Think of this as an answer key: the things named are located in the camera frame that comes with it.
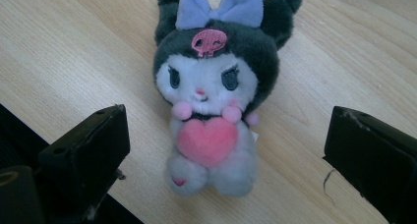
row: wood grain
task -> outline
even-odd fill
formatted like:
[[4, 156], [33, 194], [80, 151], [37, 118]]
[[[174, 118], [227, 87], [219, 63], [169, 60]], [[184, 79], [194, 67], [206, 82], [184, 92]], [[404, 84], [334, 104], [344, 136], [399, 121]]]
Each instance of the wood grain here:
[[[219, 0], [209, 0], [212, 6]], [[156, 0], [0, 0], [0, 102], [49, 142], [125, 104], [132, 152], [111, 194], [146, 223], [387, 223], [331, 167], [334, 105], [417, 137], [416, 0], [304, 0], [261, 106], [246, 197], [180, 197], [163, 181], [169, 106], [151, 75]]]

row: skull emblem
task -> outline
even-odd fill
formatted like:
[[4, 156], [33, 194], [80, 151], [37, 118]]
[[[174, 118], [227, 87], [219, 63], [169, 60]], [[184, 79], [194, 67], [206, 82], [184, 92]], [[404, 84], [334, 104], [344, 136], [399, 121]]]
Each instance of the skull emblem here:
[[214, 51], [223, 48], [226, 44], [227, 35], [221, 30], [204, 29], [193, 37], [191, 45], [193, 49], [199, 52], [199, 57], [209, 56], [214, 54]]

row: black ear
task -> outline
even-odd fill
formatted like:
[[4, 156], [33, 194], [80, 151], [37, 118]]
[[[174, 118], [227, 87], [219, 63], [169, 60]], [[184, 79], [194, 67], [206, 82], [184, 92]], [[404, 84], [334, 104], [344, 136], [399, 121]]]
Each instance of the black ear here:
[[281, 48], [291, 36], [293, 16], [302, 0], [264, 0], [261, 30], [273, 37], [276, 48]]
[[157, 0], [157, 5], [159, 6], [159, 22], [154, 37], [156, 45], [159, 45], [165, 36], [175, 30], [179, 2], [180, 0]]

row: lavender bow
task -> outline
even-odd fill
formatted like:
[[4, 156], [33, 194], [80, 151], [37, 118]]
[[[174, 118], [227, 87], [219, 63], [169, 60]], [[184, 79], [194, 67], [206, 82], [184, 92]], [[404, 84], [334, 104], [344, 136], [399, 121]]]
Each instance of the lavender bow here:
[[263, 0], [221, 0], [216, 10], [211, 9], [208, 0], [180, 0], [175, 26], [177, 29], [203, 28], [214, 19], [258, 28], [263, 14]]

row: plush body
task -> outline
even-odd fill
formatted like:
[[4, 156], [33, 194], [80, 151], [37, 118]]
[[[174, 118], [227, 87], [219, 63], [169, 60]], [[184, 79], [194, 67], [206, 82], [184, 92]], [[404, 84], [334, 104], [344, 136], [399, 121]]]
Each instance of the plush body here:
[[276, 51], [291, 35], [301, 0], [158, 0], [153, 73], [172, 105], [166, 178], [180, 195], [214, 186], [243, 196], [257, 177], [250, 126], [270, 94]]

